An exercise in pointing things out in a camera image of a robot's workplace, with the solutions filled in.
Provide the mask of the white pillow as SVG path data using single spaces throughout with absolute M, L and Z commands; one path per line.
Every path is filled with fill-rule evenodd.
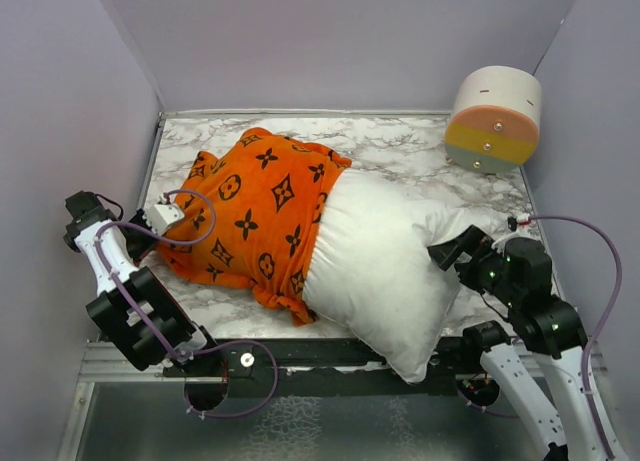
M 440 270 L 428 249 L 472 225 L 496 235 L 504 217 L 348 169 L 325 202 L 303 299 L 382 356 L 403 381 L 420 383 L 461 288 L 455 271 Z

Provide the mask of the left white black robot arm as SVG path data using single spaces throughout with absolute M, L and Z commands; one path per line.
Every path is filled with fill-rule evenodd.
M 140 265 L 160 242 L 191 248 L 204 241 L 216 223 L 213 203 L 206 205 L 200 237 L 183 241 L 166 233 L 186 220 L 185 211 L 171 200 L 190 194 L 180 189 L 125 221 L 104 204 L 102 195 L 79 191 L 65 200 L 72 216 L 64 241 L 88 260 L 96 280 L 96 298 L 86 306 L 91 320 L 131 365 L 144 371 L 165 361 L 206 376 L 220 366 L 221 352 L 207 330 L 194 323 L 152 271 Z

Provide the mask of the orange patterned fleece pillowcase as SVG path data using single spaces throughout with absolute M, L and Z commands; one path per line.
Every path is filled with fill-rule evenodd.
M 198 153 L 175 198 L 185 219 L 155 250 L 188 281 L 249 288 L 262 306 L 310 324 L 303 288 L 320 220 L 351 164 L 325 145 L 249 129 L 221 157 Z

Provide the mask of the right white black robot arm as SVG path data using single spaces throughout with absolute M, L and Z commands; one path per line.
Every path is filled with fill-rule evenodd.
M 464 330 L 461 364 L 484 371 L 523 422 L 542 460 L 626 460 L 592 369 L 592 338 L 568 302 L 552 292 L 552 259 L 539 240 L 512 234 L 495 240 L 476 226 L 428 249 L 443 271 L 489 294 L 540 369 L 542 390 L 522 365 L 511 336 L 496 321 Z

